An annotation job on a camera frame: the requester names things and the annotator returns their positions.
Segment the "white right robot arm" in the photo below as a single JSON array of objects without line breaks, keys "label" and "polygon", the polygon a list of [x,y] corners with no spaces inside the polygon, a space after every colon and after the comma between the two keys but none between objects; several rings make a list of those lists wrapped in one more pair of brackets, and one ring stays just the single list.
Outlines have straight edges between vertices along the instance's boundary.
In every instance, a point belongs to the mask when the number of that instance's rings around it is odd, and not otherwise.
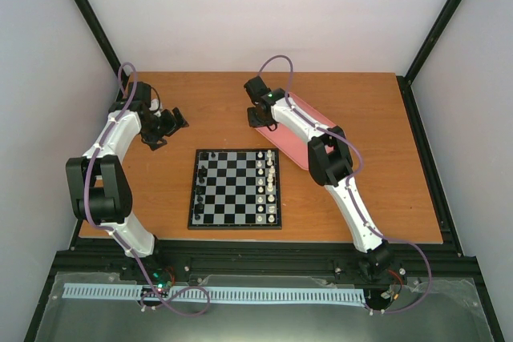
[{"label": "white right robot arm", "polygon": [[260,76],[244,84],[252,106],[250,127],[286,127],[307,146],[308,170],[313,181],[332,196],[349,227],[359,254],[361,276],[376,280],[393,259],[388,242],[378,230],[357,189],[353,160],[344,131],[329,127],[296,103],[287,91],[271,90]]}]

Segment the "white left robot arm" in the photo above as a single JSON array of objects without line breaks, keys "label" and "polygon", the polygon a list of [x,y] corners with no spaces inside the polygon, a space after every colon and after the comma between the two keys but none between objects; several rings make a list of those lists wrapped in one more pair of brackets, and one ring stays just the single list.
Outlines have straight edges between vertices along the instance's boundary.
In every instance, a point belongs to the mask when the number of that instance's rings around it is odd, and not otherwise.
[{"label": "white left robot arm", "polygon": [[178,108],[163,108],[158,95],[152,98],[154,93],[154,87],[145,82],[129,83],[127,96],[119,96],[111,105],[107,122],[93,145],[66,163],[75,217],[105,231],[128,257],[138,256],[138,269],[150,280],[165,274],[167,260],[155,252],[156,237],[133,211],[133,196],[122,163],[135,137],[156,151],[168,143],[168,137],[188,126]]}]

